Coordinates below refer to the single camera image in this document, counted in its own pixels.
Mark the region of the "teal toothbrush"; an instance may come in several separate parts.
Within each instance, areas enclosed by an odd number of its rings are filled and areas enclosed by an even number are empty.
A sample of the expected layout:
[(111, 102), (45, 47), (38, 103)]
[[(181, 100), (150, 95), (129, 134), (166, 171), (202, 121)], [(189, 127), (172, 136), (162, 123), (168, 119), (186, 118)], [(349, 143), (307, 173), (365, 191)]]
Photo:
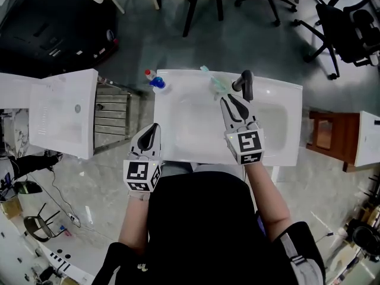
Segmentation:
[(201, 66), (200, 70), (203, 71), (203, 72), (205, 72), (208, 75), (209, 79), (211, 79), (211, 75), (213, 73), (205, 65)]

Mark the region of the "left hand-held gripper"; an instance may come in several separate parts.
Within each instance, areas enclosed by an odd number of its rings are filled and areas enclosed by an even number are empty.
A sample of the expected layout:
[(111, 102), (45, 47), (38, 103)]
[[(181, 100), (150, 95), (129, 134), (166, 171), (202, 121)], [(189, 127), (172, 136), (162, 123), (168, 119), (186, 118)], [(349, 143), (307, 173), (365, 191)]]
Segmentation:
[(123, 181), (132, 192), (153, 192), (162, 175), (161, 127), (152, 123), (132, 138), (132, 151), (123, 161)]

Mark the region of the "white sink on wooden cabinet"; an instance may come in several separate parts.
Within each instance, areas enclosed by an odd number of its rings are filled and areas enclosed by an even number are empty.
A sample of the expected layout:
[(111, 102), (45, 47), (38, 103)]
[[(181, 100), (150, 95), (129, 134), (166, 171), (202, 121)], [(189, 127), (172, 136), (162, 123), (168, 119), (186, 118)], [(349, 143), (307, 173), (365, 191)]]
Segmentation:
[(354, 166), (380, 163), (380, 117), (361, 111)]

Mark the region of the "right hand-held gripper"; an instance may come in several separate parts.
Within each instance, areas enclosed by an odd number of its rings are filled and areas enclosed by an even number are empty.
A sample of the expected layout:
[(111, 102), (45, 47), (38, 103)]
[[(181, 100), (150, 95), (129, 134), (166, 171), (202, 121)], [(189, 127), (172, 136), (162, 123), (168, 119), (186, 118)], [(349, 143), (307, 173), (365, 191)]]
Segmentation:
[(256, 123), (254, 107), (243, 97), (220, 99), (226, 131), (224, 137), (238, 165), (261, 162), (264, 158), (264, 130)]

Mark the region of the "black round stool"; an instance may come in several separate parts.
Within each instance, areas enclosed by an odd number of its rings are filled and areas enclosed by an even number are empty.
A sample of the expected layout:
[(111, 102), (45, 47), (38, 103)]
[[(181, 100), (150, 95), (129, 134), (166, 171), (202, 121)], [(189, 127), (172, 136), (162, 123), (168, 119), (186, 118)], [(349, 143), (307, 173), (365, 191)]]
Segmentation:
[(24, 227), (26, 228), (26, 234), (41, 243), (46, 243), (53, 238), (57, 238), (67, 230), (65, 226), (61, 226), (58, 232), (54, 232), (50, 228), (50, 225), (54, 223), (54, 218), (61, 211), (58, 210), (48, 218), (43, 218), (42, 211), (44, 210), (46, 204), (47, 203), (45, 202), (42, 205), (41, 209), (35, 216), (26, 216), (23, 219)]

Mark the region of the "metal slatted rack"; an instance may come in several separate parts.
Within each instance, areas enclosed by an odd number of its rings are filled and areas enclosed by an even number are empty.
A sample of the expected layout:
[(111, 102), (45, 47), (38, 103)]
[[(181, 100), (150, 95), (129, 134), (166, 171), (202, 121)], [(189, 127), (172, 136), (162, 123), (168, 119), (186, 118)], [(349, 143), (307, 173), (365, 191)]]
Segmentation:
[(147, 98), (146, 91), (97, 77), (93, 126), (95, 156), (130, 142), (143, 128)]

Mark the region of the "person's grey trousers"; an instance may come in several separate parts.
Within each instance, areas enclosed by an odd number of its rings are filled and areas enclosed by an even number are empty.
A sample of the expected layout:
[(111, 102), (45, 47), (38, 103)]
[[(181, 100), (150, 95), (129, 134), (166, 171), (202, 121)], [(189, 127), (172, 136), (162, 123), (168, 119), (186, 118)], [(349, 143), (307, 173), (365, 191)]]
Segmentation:
[(162, 177), (182, 175), (193, 172), (224, 172), (245, 180), (245, 172), (238, 165), (201, 164), (182, 161), (164, 161), (161, 167)]

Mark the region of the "cardboard box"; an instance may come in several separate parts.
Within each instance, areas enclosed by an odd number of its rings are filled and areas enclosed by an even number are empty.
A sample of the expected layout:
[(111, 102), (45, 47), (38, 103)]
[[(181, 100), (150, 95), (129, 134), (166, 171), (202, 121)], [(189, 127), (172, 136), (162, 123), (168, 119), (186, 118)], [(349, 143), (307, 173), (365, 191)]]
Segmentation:
[(8, 220), (11, 220), (16, 216), (19, 216), (23, 212), (18, 197), (14, 197), (5, 202), (0, 202), (0, 208)]

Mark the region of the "white sink with white faucet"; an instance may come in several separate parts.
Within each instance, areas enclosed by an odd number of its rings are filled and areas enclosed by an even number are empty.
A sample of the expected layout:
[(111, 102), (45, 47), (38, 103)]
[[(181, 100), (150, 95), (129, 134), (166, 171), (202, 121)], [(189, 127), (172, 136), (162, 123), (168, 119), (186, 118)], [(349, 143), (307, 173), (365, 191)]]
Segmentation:
[(33, 146), (90, 159), (98, 72), (69, 72), (31, 85), (28, 133)]

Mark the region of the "person's left forearm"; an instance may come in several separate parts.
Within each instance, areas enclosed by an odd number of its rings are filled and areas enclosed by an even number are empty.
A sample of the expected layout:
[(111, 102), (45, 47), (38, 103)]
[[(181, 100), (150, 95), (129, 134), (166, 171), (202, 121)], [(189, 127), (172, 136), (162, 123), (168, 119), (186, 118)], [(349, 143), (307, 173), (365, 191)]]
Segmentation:
[(148, 244), (147, 218), (149, 192), (129, 191), (125, 217), (118, 242), (143, 254)]

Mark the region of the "white panel black marks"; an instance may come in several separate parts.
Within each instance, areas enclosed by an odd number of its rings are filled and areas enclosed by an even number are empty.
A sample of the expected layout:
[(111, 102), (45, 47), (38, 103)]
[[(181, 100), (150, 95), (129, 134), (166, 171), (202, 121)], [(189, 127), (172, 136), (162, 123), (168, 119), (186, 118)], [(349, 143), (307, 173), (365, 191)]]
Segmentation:
[(75, 280), (79, 285), (91, 285), (94, 276), (81, 270), (72, 264), (70, 259), (66, 259), (63, 253), (56, 253), (45, 247), (44, 244), (38, 243), (44, 256), (47, 258), (51, 266), (54, 267), (57, 274), (70, 277)]

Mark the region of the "marble patterned slab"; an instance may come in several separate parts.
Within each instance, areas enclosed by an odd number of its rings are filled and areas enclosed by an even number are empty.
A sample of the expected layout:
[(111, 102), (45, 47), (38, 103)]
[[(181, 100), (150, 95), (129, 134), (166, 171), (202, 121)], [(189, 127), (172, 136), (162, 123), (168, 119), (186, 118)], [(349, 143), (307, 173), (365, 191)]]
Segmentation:
[(25, 156), (29, 147), (29, 110), (0, 110), (0, 121), (5, 153), (15, 158)]

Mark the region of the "person's black top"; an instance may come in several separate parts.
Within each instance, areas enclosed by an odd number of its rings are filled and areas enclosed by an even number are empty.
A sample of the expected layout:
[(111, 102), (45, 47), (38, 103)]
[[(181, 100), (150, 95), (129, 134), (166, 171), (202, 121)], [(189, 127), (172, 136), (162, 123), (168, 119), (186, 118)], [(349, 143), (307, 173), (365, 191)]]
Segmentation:
[(309, 226), (270, 240), (247, 184), (225, 172), (161, 178), (142, 255), (115, 242), (92, 285), (325, 285)]

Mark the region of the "white sink basin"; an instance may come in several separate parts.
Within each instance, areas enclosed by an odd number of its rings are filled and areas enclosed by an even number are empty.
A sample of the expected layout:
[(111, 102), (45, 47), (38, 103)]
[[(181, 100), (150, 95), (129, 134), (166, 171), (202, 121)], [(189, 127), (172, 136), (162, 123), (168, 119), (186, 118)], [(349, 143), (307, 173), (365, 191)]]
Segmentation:
[[(161, 157), (177, 162), (235, 164), (224, 139), (220, 100), (210, 75), (193, 69), (160, 69), (167, 87), (155, 94), (154, 121), (161, 127)], [(265, 166), (295, 166), (302, 122), (301, 85), (254, 77), (251, 102), (264, 130)]]

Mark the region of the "person's right forearm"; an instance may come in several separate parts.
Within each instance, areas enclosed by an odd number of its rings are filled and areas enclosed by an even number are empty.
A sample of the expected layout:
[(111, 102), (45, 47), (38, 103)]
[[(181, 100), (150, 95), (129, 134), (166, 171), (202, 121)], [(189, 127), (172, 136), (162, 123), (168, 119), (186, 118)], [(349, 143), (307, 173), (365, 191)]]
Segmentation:
[(273, 242), (292, 224), (289, 208), (261, 162), (244, 167), (265, 231)]

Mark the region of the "blue cap spray bottle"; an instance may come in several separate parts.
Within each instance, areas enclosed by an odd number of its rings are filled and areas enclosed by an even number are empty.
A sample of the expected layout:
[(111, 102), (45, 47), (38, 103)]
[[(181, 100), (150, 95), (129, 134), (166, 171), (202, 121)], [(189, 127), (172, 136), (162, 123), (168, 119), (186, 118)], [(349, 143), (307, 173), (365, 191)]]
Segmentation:
[(162, 77), (156, 76), (150, 82), (155, 94), (167, 95), (172, 91), (172, 85)]

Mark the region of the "wooden cabinet with sink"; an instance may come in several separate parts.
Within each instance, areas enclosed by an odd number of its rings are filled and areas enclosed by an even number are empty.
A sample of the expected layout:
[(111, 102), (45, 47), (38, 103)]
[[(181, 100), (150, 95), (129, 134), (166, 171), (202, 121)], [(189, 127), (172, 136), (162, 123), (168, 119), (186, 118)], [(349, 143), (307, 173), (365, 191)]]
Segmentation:
[(312, 110), (309, 119), (313, 130), (306, 148), (343, 162), (343, 171), (349, 173), (357, 154), (360, 114)]

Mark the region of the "dark appliance cabinet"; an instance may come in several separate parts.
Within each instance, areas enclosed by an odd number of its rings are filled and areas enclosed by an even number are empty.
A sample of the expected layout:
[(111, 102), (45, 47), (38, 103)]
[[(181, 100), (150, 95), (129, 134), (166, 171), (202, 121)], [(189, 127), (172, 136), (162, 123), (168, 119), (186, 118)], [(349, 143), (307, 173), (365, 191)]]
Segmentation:
[(0, 0), (0, 72), (34, 78), (93, 68), (118, 45), (112, 0)]

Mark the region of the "black faucet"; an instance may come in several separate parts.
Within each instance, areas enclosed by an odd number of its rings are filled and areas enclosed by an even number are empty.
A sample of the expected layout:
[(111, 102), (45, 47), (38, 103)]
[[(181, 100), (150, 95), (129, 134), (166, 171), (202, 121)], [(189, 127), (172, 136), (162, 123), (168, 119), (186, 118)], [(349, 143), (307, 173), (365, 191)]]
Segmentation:
[(232, 89), (236, 92), (242, 92), (243, 98), (250, 102), (254, 99), (253, 92), (254, 74), (250, 70), (244, 70), (240, 77), (232, 83)]

